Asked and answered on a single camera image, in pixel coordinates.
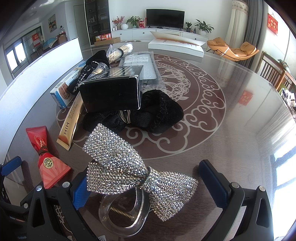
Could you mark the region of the red candy-shaped gift box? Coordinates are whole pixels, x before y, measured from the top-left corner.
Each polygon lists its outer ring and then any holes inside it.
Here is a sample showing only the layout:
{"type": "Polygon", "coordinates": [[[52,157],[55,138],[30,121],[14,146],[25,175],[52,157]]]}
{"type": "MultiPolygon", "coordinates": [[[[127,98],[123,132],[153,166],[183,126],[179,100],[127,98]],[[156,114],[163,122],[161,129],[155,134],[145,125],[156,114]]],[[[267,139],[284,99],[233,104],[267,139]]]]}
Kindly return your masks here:
{"type": "Polygon", "coordinates": [[[52,188],[71,168],[49,152],[46,126],[26,128],[27,136],[39,155],[38,168],[45,189],[52,188]]]}

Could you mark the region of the gold HIH tube box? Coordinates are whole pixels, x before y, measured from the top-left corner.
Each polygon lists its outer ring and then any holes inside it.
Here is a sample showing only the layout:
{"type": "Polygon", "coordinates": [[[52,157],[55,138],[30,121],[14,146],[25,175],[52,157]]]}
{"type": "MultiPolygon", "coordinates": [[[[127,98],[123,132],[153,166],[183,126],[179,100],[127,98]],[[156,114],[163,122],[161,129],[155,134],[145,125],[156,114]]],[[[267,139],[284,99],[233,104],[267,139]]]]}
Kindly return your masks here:
{"type": "Polygon", "coordinates": [[[84,110],[83,99],[80,92],[76,96],[70,110],[64,120],[62,128],[57,138],[57,143],[65,148],[67,151],[70,149],[74,133],[78,124],[79,117],[84,110]]]}

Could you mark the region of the rhinestone bow hair claw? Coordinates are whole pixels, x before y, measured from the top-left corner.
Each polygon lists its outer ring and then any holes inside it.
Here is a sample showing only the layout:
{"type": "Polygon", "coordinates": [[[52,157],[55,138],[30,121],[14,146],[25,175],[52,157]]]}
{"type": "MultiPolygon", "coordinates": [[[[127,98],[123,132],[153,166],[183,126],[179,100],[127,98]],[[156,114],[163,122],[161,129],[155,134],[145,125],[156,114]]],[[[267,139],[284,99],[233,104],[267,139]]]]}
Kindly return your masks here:
{"type": "Polygon", "coordinates": [[[87,167],[87,190],[104,195],[98,212],[100,221],[122,237],[137,234],[151,210],[161,221],[175,216],[198,186],[198,181],[188,175],[158,172],[145,166],[127,141],[100,123],[83,150],[93,159],[87,167]],[[133,209],[130,212],[115,209],[112,202],[129,190],[135,194],[133,209]]]}

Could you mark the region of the blue white ointment box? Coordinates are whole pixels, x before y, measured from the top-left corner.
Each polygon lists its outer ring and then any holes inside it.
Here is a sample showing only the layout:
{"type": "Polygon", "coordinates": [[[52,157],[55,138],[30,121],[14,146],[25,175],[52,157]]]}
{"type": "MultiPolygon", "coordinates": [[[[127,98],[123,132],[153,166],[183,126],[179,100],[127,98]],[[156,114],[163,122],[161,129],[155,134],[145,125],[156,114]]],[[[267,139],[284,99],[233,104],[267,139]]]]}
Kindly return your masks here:
{"type": "Polygon", "coordinates": [[[60,80],[57,85],[50,91],[50,95],[55,100],[60,109],[65,109],[68,104],[74,99],[74,95],[67,89],[69,85],[78,78],[81,69],[85,66],[86,61],[81,62],[73,68],[65,77],[60,80]]]}

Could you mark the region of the black odor removing bar box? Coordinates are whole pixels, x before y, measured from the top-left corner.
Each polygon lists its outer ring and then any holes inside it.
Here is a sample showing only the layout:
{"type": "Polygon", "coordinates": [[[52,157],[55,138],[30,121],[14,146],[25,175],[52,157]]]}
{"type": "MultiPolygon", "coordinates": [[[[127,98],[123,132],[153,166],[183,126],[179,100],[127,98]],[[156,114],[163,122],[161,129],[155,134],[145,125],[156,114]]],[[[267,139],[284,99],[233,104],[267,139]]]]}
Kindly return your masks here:
{"type": "Polygon", "coordinates": [[[142,104],[143,66],[112,67],[79,84],[86,111],[138,110],[142,104]]]}

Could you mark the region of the black velvet scrunchie bow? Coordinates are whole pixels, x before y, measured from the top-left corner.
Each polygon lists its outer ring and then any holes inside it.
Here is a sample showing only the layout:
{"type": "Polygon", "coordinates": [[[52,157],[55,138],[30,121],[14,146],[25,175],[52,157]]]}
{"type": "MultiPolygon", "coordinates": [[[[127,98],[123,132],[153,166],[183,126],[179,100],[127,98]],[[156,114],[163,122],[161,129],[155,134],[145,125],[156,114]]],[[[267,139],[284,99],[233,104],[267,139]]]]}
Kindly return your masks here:
{"type": "Polygon", "coordinates": [[[183,117],[184,111],[176,101],[165,92],[154,89],[143,94],[139,110],[92,111],[85,114],[82,126],[88,132],[101,123],[115,133],[127,126],[149,133],[163,133],[183,117]]]}

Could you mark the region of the black embroidered velvet pouch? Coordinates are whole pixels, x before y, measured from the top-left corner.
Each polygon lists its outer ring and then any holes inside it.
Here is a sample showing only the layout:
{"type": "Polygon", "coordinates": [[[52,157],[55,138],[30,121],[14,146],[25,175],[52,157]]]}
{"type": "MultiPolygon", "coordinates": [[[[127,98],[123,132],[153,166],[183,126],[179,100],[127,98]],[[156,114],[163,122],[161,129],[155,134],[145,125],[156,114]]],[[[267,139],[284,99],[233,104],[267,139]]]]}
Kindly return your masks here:
{"type": "Polygon", "coordinates": [[[102,69],[102,71],[109,69],[109,61],[107,59],[105,50],[98,51],[86,61],[85,66],[80,71],[80,75],[70,83],[67,90],[72,95],[76,96],[79,92],[78,85],[86,80],[97,67],[102,69]]]}

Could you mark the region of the bagged bundle of sticks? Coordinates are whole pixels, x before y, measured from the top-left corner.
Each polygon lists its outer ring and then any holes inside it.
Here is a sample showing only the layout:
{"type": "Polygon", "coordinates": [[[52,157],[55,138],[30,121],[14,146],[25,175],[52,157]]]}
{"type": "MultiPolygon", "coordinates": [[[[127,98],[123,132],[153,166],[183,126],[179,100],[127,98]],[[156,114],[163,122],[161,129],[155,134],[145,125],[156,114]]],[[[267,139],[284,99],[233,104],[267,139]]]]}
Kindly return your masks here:
{"type": "Polygon", "coordinates": [[[131,42],[125,43],[119,48],[115,48],[113,45],[109,46],[106,56],[109,64],[120,60],[123,56],[130,54],[133,51],[133,44],[131,42]]]}

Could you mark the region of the packaged phone case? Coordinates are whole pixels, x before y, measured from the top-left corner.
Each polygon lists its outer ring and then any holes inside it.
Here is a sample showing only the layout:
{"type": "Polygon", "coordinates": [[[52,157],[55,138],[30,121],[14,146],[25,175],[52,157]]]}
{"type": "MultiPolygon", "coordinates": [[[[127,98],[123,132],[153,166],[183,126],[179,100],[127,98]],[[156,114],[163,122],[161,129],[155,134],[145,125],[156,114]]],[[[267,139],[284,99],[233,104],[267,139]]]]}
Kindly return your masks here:
{"type": "Polygon", "coordinates": [[[126,66],[142,66],[141,75],[144,87],[149,87],[151,89],[166,88],[154,60],[153,52],[136,52],[122,57],[119,62],[119,67],[126,66]]]}

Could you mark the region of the clear perfume bottle gold cap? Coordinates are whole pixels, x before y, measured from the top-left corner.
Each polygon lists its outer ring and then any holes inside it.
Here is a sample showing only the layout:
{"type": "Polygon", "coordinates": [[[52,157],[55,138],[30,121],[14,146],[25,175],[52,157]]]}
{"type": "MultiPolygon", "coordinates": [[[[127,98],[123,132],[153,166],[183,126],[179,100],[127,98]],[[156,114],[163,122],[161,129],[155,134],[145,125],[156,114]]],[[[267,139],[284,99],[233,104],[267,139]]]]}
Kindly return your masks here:
{"type": "Polygon", "coordinates": [[[90,78],[92,78],[93,76],[96,76],[96,75],[98,75],[98,74],[100,74],[100,73],[108,70],[108,69],[109,69],[109,67],[105,63],[99,62],[98,65],[97,65],[97,67],[87,77],[87,80],[90,79],[90,78]]]}

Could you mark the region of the large white storage box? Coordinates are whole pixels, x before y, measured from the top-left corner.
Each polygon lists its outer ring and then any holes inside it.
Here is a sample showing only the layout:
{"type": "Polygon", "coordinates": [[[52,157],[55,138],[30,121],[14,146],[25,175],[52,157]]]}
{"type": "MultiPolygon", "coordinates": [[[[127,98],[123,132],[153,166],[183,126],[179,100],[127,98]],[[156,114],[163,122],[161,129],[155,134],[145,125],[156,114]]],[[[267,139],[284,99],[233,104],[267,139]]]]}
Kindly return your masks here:
{"type": "Polygon", "coordinates": [[[27,66],[1,96],[1,163],[23,119],[43,93],[83,60],[79,39],[48,51],[27,66]]]}

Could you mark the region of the wooden dining chair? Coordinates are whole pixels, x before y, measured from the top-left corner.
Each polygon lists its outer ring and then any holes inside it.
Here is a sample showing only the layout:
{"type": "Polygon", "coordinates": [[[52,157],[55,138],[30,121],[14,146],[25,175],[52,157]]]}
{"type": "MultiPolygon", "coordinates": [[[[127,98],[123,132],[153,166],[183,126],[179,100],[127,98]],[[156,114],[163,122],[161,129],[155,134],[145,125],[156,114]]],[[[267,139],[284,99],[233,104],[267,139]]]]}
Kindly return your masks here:
{"type": "Polygon", "coordinates": [[[293,78],[282,64],[266,52],[261,54],[257,73],[271,83],[278,92],[282,88],[285,88],[295,93],[295,78],[293,78]]]}

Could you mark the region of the cardboard box on floor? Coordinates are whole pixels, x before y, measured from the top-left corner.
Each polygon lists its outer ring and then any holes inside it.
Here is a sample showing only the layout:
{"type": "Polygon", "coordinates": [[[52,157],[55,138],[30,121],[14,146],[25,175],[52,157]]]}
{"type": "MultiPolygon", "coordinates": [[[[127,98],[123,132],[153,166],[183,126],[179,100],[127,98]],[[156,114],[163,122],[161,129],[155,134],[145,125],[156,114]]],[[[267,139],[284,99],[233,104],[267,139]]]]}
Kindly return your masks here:
{"type": "Polygon", "coordinates": [[[94,45],[95,46],[110,45],[110,44],[119,43],[120,41],[121,41],[120,37],[115,37],[115,38],[110,38],[106,40],[96,41],[94,45]]]}

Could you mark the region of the white tv cabinet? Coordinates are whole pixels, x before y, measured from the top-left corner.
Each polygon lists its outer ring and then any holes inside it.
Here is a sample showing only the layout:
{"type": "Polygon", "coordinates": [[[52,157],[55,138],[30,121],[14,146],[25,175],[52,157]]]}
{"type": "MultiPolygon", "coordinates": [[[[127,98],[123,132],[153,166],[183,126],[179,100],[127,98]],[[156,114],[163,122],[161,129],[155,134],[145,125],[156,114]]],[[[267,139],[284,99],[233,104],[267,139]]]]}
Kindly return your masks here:
{"type": "Polygon", "coordinates": [[[126,29],[126,30],[117,30],[111,32],[112,37],[120,37],[121,41],[127,40],[137,40],[137,41],[148,41],[153,40],[158,37],[168,37],[169,39],[176,39],[177,37],[187,38],[194,41],[207,42],[209,40],[208,37],[177,31],[177,30],[166,30],[166,29],[153,29],[153,28],[144,28],[144,29],[126,29]]]}

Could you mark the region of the black glass display cabinet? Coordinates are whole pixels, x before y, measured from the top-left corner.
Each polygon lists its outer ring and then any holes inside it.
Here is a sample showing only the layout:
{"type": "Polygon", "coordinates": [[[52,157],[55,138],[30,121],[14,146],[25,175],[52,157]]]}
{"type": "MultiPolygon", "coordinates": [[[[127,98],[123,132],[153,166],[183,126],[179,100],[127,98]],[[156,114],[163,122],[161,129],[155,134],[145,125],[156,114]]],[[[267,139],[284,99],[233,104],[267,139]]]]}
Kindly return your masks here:
{"type": "Polygon", "coordinates": [[[85,0],[84,10],[90,45],[96,36],[111,33],[108,0],[85,0]]]}

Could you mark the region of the red flower vase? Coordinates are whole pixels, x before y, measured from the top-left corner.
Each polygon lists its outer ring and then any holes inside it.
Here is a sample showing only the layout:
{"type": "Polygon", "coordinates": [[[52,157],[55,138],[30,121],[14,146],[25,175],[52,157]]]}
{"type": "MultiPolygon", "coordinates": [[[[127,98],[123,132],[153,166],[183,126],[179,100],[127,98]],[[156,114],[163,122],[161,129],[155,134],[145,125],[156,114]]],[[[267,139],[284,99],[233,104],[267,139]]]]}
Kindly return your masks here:
{"type": "Polygon", "coordinates": [[[114,18],[112,20],[112,23],[115,25],[115,29],[116,30],[119,30],[120,29],[121,24],[122,24],[124,18],[125,18],[124,16],[117,16],[116,18],[114,18]]]}

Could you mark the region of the orange lounge chair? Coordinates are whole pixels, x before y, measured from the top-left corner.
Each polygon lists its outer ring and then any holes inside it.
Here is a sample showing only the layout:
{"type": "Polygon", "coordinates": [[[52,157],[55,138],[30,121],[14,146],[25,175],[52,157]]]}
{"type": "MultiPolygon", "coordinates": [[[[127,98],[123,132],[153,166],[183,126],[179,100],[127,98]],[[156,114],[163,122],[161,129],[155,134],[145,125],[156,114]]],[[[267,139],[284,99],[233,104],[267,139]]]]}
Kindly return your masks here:
{"type": "Polygon", "coordinates": [[[254,45],[244,42],[239,48],[231,48],[222,38],[207,41],[207,46],[220,57],[238,62],[247,60],[259,52],[254,45]]]}

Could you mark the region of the green potted plant left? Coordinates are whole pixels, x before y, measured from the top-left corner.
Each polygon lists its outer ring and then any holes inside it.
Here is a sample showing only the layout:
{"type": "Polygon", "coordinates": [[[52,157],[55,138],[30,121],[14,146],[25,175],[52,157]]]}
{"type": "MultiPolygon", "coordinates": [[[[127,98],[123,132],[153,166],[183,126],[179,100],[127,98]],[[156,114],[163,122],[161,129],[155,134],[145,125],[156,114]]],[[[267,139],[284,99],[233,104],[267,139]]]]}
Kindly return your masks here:
{"type": "Polygon", "coordinates": [[[129,19],[126,20],[126,23],[129,24],[132,28],[138,28],[139,21],[141,21],[142,18],[139,16],[131,16],[129,19]]]}

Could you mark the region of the green potted plant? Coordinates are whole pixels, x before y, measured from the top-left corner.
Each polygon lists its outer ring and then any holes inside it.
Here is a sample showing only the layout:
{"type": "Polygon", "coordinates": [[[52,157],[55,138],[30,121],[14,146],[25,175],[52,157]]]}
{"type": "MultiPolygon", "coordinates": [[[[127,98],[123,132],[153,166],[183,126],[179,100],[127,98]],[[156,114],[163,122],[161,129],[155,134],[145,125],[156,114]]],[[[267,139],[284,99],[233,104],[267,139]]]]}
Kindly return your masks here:
{"type": "Polygon", "coordinates": [[[196,21],[197,22],[195,26],[198,28],[200,35],[206,36],[208,33],[212,33],[212,31],[214,30],[214,27],[212,27],[211,25],[207,25],[205,21],[200,21],[198,19],[196,19],[196,21]]]}
{"type": "Polygon", "coordinates": [[[131,16],[129,19],[126,20],[126,23],[129,24],[132,28],[138,28],[139,21],[141,21],[142,18],[139,16],[131,16]]]}

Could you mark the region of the white box lid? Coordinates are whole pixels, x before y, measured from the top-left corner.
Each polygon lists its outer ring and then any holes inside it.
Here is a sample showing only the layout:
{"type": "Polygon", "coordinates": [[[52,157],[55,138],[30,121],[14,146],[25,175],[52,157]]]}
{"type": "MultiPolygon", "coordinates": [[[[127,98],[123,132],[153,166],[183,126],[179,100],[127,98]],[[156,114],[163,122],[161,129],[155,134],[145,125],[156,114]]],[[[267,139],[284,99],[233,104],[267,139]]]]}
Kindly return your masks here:
{"type": "Polygon", "coordinates": [[[148,43],[148,48],[151,50],[163,50],[176,53],[187,54],[199,58],[204,57],[204,50],[202,45],[205,42],[194,41],[187,38],[177,37],[176,39],[169,39],[168,37],[154,38],[148,43]]]}

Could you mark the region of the black television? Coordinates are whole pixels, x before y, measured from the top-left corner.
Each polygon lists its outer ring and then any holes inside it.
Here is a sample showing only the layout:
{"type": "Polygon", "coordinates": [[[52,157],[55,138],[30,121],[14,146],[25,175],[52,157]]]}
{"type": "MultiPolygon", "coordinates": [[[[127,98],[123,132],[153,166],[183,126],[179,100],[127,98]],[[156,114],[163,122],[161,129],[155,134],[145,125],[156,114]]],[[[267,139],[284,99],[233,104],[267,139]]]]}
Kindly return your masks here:
{"type": "Polygon", "coordinates": [[[152,27],[183,28],[185,12],[174,9],[147,9],[147,25],[152,27]]]}

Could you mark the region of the green potted plant right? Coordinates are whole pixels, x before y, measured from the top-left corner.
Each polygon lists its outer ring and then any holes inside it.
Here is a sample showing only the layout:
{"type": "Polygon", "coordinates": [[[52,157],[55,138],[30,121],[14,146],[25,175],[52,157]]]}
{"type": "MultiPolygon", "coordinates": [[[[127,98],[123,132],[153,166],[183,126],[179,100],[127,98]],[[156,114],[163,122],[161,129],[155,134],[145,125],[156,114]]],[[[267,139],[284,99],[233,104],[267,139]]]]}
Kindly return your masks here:
{"type": "Polygon", "coordinates": [[[198,28],[200,35],[206,36],[208,33],[212,33],[212,31],[214,30],[214,27],[212,27],[211,25],[207,25],[205,21],[200,21],[198,19],[196,19],[196,21],[197,22],[195,26],[198,28]]]}

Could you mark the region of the grey curtain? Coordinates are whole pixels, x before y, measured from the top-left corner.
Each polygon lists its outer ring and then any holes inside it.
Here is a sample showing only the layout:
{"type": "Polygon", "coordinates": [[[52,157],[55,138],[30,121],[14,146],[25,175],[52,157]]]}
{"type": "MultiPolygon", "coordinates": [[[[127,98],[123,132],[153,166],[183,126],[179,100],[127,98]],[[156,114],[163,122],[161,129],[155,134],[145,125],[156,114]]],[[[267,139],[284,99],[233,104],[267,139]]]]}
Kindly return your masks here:
{"type": "Polygon", "coordinates": [[[248,5],[249,12],[244,41],[254,45],[259,50],[259,52],[242,63],[243,66],[255,71],[260,60],[261,51],[266,36],[268,5],[262,0],[251,0],[245,2],[248,5]]]}

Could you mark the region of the red wall decoration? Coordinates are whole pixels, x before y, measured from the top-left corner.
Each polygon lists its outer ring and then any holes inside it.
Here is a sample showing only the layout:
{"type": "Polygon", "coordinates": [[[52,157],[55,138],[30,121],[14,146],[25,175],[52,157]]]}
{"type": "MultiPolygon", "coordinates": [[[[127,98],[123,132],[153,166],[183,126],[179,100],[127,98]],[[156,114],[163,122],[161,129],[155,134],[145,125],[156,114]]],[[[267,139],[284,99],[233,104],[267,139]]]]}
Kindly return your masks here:
{"type": "Polygon", "coordinates": [[[278,21],[271,14],[267,14],[267,27],[274,34],[278,34],[278,21]]]}

